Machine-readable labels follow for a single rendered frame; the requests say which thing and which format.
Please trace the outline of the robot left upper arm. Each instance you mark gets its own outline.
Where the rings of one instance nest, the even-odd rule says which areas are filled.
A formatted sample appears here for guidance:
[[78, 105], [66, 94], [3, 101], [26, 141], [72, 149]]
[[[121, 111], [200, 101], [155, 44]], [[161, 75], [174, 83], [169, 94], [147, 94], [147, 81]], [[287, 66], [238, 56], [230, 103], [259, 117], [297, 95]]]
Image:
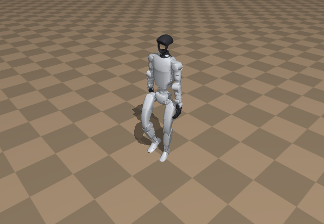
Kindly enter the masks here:
[[172, 90], [178, 91], [178, 85], [181, 84], [182, 63], [176, 60], [171, 61], [171, 68], [174, 71], [174, 81]]

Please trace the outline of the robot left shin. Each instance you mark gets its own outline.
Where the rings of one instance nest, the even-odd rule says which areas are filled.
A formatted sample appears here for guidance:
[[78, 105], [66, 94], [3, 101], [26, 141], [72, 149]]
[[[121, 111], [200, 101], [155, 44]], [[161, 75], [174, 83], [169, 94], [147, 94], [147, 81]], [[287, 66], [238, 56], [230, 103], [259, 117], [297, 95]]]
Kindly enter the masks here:
[[169, 144], [172, 140], [172, 132], [173, 132], [173, 128], [171, 128], [171, 132], [170, 134], [164, 134], [164, 137], [163, 137], [163, 144], [164, 144], [164, 152], [167, 151], [168, 153], [168, 150], [169, 150]]

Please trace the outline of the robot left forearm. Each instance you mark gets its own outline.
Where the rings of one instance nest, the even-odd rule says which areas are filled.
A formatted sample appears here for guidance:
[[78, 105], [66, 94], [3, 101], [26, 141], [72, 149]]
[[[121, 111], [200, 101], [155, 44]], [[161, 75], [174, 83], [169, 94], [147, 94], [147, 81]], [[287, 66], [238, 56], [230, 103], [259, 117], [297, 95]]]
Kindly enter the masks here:
[[181, 85], [179, 84], [178, 85], [178, 91], [174, 91], [174, 94], [175, 94], [175, 103], [176, 105], [178, 104], [179, 105], [179, 108], [181, 108], [183, 106], [183, 103], [182, 103], [182, 87]]

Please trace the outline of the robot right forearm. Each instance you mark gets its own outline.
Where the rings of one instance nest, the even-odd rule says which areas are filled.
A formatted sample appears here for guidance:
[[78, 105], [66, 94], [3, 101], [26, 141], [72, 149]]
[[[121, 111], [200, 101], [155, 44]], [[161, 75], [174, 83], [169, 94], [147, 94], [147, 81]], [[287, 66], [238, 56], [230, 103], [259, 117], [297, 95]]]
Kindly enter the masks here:
[[148, 90], [149, 90], [149, 88], [152, 88], [152, 90], [153, 90], [154, 78], [149, 78], [147, 76], [147, 80], [148, 80]]

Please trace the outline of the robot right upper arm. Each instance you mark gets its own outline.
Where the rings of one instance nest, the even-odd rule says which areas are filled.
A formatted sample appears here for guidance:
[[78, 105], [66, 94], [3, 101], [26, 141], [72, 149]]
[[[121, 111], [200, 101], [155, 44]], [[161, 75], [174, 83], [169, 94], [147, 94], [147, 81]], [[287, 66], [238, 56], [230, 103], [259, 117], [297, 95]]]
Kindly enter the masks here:
[[146, 75], [149, 77], [149, 78], [153, 78], [153, 56], [155, 55], [156, 53], [152, 53], [148, 56], [148, 60], [149, 60], [149, 70], [147, 71]]

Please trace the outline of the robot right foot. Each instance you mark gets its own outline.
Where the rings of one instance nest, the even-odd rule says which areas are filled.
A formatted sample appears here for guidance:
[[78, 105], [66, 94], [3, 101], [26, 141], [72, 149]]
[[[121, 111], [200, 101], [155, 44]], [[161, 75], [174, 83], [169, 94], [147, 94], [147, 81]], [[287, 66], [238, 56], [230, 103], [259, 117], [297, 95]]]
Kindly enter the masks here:
[[[156, 141], [154, 141], [156, 142]], [[161, 138], [157, 137], [157, 142], [156, 143], [151, 143], [150, 147], [148, 148], [148, 152], [152, 153], [158, 146], [158, 144], [161, 142]]]

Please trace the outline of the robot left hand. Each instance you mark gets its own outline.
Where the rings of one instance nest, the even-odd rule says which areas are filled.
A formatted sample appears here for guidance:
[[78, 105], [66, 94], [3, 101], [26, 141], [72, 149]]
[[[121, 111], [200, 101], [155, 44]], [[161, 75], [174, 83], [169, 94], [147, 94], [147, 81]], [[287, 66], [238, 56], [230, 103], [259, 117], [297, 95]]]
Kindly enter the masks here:
[[181, 108], [179, 108], [179, 105], [177, 104], [176, 105], [176, 114], [172, 117], [173, 119], [176, 119], [180, 114], [181, 114], [181, 109], [182, 109], [182, 107]]

